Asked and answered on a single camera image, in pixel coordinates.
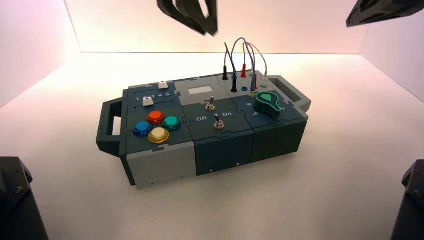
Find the white slider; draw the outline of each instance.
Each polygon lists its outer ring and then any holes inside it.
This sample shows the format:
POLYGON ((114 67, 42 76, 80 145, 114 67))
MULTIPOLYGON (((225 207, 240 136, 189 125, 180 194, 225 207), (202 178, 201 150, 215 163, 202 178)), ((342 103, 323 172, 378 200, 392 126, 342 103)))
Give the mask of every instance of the white slider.
POLYGON ((147 106, 152 106, 153 103, 153 99, 150 96, 145 96, 143 97, 143 107, 147 107, 147 106))
POLYGON ((159 89, 167 89, 168 83, 166 81, 160 81, 159 82, 159 89))

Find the white wall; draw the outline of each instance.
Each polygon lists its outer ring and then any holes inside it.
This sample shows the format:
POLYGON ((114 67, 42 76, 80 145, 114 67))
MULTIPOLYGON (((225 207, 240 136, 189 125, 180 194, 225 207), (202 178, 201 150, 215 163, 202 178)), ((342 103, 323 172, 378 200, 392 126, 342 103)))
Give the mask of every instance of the white wall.
POLYGON ((360 54, 424 101, 424 11, 371 24, 360 54))
POLYGON ((0 0, 0 108, 79 52, 63 0, 0 0))
POLYGON ((368 28, 346 28, 357 0, 218 0, 216 37, 166 16, 155 0, 65 1, 83 52, 223 53, 224 42, 245 36, 264 53, 357 54, 368 28))

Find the blue wire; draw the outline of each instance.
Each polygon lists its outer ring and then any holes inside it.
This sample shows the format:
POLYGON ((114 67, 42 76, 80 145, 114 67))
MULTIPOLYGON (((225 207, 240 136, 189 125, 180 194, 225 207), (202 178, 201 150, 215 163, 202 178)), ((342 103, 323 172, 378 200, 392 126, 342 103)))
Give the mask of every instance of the blue wire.
POLYGON ((246 39, 244 37, 240 37, 239 39, 237 39, 234 42, 234 45, 232 46, 232 50, 231 50, 231 57, 230 57, 230 59, 232 59, 232 57, 233 57, 234 48, 236 47, 236 44, 237 44, 237 42, 239 40, 243 40, 244 41, 244 44, 246 45, 246 48, 247 48, 247 52, 249 53, 250 61, 252 63, 253 77, 252 77, 252 81, 251 81, 251 84, 250 84, 250 91, 251 92, 254 92, 256 90, 256 87, 255 87, 255 61, 253 61, 251 51, 249 50, 248 42, 246 41, 246 39))

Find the control panel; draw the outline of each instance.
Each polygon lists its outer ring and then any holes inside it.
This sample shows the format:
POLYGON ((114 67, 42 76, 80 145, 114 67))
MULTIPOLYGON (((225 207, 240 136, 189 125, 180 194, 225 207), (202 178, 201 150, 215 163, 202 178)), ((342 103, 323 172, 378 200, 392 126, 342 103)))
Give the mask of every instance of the control panel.
POLYGON ((254 75, 252 92, 226 73, 131 86, 103 104, 97 145, 139 189, 297 152, 311 101, 281 76, 254 75))

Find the carrying handle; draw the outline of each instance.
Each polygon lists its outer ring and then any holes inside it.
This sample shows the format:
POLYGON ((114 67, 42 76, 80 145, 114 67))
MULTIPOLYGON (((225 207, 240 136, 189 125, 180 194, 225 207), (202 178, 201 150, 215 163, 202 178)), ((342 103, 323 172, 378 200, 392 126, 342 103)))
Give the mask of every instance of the carrying handle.
POLYGON ((120 156, 120 143, 122 135, 112 135, 114 130, 114 117, 122 116, 122 97, 103 103, 98 123, 96 143, 98 148, 115 157, 120 156))
POLYGON ((295 86, 291 85, 287 80, 282 76, 268 76, 268 80, 274 84, 283 94, 285 94, 295 106, 299 107, 305 113, 309 110, 311 106, 311 100, 306 97, 301 91, 299 91, 295 86))

